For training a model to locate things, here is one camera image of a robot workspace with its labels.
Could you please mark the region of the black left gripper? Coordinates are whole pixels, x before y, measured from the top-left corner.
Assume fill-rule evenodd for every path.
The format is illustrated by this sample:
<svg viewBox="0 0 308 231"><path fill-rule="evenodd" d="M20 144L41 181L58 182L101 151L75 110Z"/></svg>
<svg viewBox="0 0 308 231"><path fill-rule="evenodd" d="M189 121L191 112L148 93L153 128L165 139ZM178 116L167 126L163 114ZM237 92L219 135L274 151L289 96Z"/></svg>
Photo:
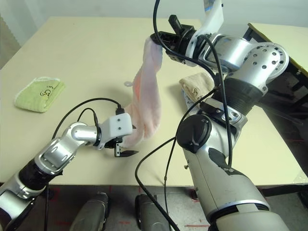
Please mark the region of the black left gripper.
<svg viewBox="0 0 308 231"><path fill-rule="evenodd" d="M125 150L121 152L120 150L120 144L123 142L122 137L116 137L110 141L108 141L104 147L106 149L113 149L114 150L114 156L115 157L130 157L138 153L138 151L135 150Z"/></svg>

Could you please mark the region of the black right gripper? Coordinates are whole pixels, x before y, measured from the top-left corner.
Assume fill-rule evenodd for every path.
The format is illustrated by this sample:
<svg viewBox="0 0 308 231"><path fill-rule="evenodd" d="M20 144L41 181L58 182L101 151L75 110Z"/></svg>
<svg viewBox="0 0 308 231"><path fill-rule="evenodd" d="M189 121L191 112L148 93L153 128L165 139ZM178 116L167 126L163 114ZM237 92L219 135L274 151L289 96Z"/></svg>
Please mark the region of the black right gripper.
<svg viewBox="0 0 308 231"><path fill-rule="evenodd" d="M196 30L194 29L194 26L181 24L177 16L174 14L169 17L168 22L171 25L174 33L168 33L164 31L158 32L163 45L158 40L156 33L151 34L150 38L155 40L155 43L162 46L164 49L168 47L173 52L185 56L186 49Z"/></svg>

